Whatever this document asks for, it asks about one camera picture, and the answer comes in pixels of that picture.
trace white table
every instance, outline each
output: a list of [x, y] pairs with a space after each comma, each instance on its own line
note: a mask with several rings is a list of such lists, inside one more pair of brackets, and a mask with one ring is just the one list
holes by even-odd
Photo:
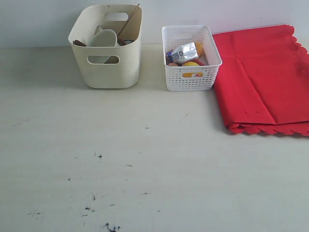
[[69, 47], [0, 50], [0, 231], [309, 231], [308, 138], [229, 133], [213, 90], [167, 91], [161, 47], [123, 90]]

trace red fabric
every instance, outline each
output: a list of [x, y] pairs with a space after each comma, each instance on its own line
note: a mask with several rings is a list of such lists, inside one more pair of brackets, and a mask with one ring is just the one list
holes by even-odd
[[214, 85], [232, 132], [309, 135], [309, 55], [288, 25], [214, 35]]

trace white wall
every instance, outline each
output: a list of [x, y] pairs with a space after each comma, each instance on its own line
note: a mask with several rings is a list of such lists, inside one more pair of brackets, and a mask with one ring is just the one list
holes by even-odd
[[67, 46], [80, 12], [94, 4], [141, 3], [142, 42], [161, 43], [167, 25], [206, 24], [213, 33], [290, 24], [309, 37], [308, 0], [2, 0], [0, 48]]

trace plastic basket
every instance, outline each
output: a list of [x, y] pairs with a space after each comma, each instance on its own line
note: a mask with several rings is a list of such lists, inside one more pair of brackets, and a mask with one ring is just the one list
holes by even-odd
[[[205, 25], [163, 27], [162, 40], [166, 85], [169, 91], [199, 91], [212, 88], [222, 60], [209, 27]], [[208, 64], [183, 67], [166, 65], [166, 52], [189, 42], [203, 44]]]
[[[68, 40], [87, 85], [93, 88], [128, 88], [137, 83], [141, 58], [141, 8], [138, 8], [120, 38], [134, 42], [118, 47], [81, 47], [73, 44], [79, 40], [88, 45], [100, 25], [103, 29], [119, 32], [125, 21], [108, 21], [107, 13], [127, 13], [136, 6], [123, 4], [93, 5], [82, 11], [73, 26]], [[93, 57], [112, 56], [118, 63], [93, 63]]]

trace packaged food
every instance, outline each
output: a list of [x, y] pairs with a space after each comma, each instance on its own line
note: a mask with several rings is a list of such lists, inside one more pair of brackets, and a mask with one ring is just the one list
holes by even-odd
[[183, 64], [198, 58], [197, 48], [194, 42], [186, 43], [176, 47], [175, 50], [167, 52], [167, 63]]

